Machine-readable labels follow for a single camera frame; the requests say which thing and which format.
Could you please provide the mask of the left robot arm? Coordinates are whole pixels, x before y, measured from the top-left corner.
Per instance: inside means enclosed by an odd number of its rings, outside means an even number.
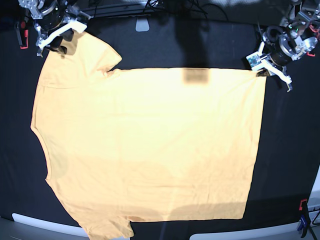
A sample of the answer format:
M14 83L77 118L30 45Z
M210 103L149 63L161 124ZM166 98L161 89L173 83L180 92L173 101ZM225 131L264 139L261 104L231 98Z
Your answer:
M297 0L283 26L268 26L264 30L258 25L261 43L256 52L246 56L252 71L258 77L278 76L290 92L292 78L287 74L287 65L312 53L320 42L320 2Z

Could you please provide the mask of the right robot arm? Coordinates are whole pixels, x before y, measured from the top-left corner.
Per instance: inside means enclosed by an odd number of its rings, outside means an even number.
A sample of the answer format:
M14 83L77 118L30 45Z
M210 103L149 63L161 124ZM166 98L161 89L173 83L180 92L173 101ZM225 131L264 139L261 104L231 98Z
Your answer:
M89 14L80 10L74 0L20 0L19 6L26 9L38 36L35 45L37 56L45 49L65 55L63 41L71 42L74 32L83 33L87 28Z

